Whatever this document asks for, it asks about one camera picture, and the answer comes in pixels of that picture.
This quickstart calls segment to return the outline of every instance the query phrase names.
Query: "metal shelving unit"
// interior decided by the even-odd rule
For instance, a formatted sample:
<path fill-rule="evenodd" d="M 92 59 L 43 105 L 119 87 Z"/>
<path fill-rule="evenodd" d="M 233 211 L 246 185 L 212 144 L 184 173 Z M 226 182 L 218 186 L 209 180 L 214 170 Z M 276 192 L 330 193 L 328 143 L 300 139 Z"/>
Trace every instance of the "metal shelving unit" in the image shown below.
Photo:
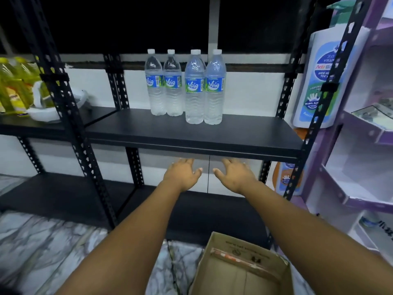
<path fill-rule="evenodd" d="M 349 21 L 349 24 L 354 22 L 355 25 L 350 33 L 348 27 L 344 33 L 328 80 L 322 86 L 324 97 L 320 98 L 319 109 L 304 142 L 283 120 L 301 67 L 302 49 L 309 36 L 308 27 L 317 0 L 303 2 L 299 11 L 297 39 L 286 67 L 288 72 L 276 117 L 225 115 L 221 124 L 209 126 L 204 123 L 187 124 L 184 117 L 153 116 L 149 110 L 130 109 L 123 65 L 120 55 L 115 52 L 104 54 L 115 109 L 96 107 L 87 112 L 79 111 L 40 1 L 11 0 L 62 123 L 43 124 L 12 116 L 0 118 L 0 134 L 19 137 L 38 172 L 38 175 L 0 197 L 0 208 L 113 229 L 154 189 L 144 185 L 139 147 L 263 159 L 260 175 L 263 182 L 271 160 L 295 163 L 284 195 L 290 200 L 371 0 L 357 0 Z M 346 42 L 346 47 L 341 51 L 343 42 Z M 46 173 L 28 138 L 71 142 L 85 178 Z M 91 143 L 124 146 L 134 184 L 104 180 Z M 218 231 L 270 247 L 273 237 L 267 236 L 264 228 L 262 220 L 244 198 L 188 191 L 175 205 L 167 238 L 205 244 L 210 233 Z"/>

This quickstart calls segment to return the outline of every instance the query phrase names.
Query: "hand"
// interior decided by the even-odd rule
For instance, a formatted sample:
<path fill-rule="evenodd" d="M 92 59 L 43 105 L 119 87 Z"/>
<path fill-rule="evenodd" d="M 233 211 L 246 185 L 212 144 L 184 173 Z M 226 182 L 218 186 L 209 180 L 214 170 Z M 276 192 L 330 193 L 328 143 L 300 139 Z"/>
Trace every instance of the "hand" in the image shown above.
<path fill-rule="evenodd" d="M 250 170 L 250 167 L 238 159 L 223 158 L 222 162 L 226 169 L 226 175 L 216 168 L 213 169 L 213 172 L 221 183 L 229 190 L 243 194 L 244 188 L 247 187 L 248 184 L 257 181 L 254 173 Z"/>
<path fill-rule="evenodd" d="M 163 181 L 170 181 L 174 186 L 180 188 L 180 192 L 185 192 L 198 182 L 202 175 L 202 168 L 193 173 L 194 158 L 180 158 L 178 162 L 172 163 L 165 172 Z"/>

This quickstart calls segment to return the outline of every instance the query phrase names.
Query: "person's left hand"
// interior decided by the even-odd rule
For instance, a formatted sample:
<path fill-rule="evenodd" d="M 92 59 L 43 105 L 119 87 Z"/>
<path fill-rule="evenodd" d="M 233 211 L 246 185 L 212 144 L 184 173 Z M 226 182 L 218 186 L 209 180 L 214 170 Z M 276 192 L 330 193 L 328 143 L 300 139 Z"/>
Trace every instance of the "person's left hand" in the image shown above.
<path fill-rule="evenodd" d="M 202 168 L 193 172 L 194 158 L 180 158 L 178 162 L 172 163 L 165 172 L 163 181 L 169 181 L 185 192 L 198 182 L 202 175 Z"/>

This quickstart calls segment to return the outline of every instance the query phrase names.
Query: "water bottle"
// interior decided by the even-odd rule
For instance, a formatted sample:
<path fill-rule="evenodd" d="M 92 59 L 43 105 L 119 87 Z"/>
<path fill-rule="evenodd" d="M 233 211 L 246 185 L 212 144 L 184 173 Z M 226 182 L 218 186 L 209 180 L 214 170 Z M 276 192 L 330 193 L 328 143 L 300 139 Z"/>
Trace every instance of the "water bottle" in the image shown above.
<path fill-rule="evenodd" d="M 182 70 L 174 57 L 174 49 L 168 49 L 168 60 L 164 64 L 164 84 L 168 115 L 182 115 L 184 111 Z"/>
<path fill-rule="evenodd" d="M 205 103 L 205 68 L 200 49 L 191 50 L 191 58 L 185 67 L 185 120 L 191 124 L 203 122 Z"/>
<path fill-rule="evenodd" d="M 204 120 L 207 124 L 219 124 L 222 121 L 224 107 L 224 88 L 226 67 L 221 56 L 221 49 L 213 50 L 213 57 L 206 67 L 206 101 Z"/>
<path fill-rule="evenodd" d="M 149 93 L 150 109 L 153 115 L 165 115 L 164 76 L 160 61 L 155 56 L 154 49 L 148 49 L 149 57 L 145 63 L 147 92 Z"/>

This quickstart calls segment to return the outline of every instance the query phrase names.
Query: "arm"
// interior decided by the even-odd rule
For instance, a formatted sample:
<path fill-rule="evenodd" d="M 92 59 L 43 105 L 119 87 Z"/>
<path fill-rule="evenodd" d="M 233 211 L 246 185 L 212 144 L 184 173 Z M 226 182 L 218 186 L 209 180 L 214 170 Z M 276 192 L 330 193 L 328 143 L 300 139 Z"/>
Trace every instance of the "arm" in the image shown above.
<path fill-rule="evenodd" d="M 194 159 L 173 163 L 154 192 L 71 274 L 58 295 L 145 294 L 180 192 L 197 183 Z"/>
<path fill-rule="evenodd" d="M 248 166 L 223 159 L 214 174 L 257 210 L 278 245 L 316 294 L 393 294 L 393 268 L 324 220 L 258 181 Z"/>

